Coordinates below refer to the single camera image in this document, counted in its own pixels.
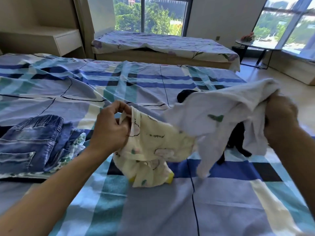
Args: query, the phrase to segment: nightstand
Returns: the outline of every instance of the nightstand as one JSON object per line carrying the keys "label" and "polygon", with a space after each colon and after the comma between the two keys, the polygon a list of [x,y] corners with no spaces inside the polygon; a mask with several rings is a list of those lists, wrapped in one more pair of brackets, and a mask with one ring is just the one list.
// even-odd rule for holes
{"label": "nightstand", "polygon": [[79,30],[59,27],[31,26],[0,31],[0,48],[3,53],[46,53],[56,56],[81,48],[80,52],[84,55]]}

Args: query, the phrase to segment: hand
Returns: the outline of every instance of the hand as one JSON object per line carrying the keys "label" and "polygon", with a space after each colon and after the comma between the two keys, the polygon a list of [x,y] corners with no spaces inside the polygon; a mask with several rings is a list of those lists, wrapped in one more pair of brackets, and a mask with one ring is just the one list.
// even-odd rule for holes
{"label": "hand", "polygon": [[266,106],[266,125],[264,134],[269,144],[281,139],[282,134],[292,127],[298,127],[298,109],[286,96],[272,94]]}
{"label": "hand", "polygon": [[88,146],[94,154],[108,157],[114,151],[125,146],[130,132],[130,118],[126,118],[121,124],[118,124],[119,119],[114,117],[115,113],[123,111],[131,115],[131,107],[116,100],[103,108],[97,115],[94,132]]}

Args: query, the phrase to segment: denim shorts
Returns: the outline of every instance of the denim shorts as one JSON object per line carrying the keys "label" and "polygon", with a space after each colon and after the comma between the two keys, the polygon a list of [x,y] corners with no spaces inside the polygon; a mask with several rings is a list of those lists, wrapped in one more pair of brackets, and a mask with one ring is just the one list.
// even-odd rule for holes
{"label": "denim shorts", "polygon": [[0,138],[0,173],[51,170],[83,132],[72,127],[56,115],[30,118],[13,126]]}

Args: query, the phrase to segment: bed frame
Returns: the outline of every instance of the bed frame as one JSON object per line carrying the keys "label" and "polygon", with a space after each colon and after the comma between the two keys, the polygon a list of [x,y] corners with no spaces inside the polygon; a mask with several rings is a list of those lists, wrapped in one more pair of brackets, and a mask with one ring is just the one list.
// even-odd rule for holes
{"label": "bed frame", "polygon": [[97,60],[108,61],[130,61],[130,62],[144,62],[154,64],[170,64],[170,65],[190,65],[202,66],[219,69],[229,69],[231,63],[229,62],[211,62],[204,60],[188,59],[178,57],[176,55],[157,52],[157,51],[143,51],[143,50],[126,50],[106,54],[95,54]]}

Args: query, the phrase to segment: plaid bed sheet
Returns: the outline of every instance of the plaid bed sheet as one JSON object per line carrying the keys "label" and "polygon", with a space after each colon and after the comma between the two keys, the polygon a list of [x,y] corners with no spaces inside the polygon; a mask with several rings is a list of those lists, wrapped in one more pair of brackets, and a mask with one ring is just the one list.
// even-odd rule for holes
{"label": "plaid bed sheet", "polygon": [[[183,89],[243,84],[228,70],[68,59],[47,54],[0,56],[0,126],[57,114],[88,138],[100,110],[116,99],[158,119]],[[89,178],[50,236],[296,235],[314,232],[311,214],[274,152],[245,158],[226,150],[210,177],[196,177],[194,153],[169,163],[173,182],[132,188],[108,158]],[[0,213],[36,184],[0,182]]]}

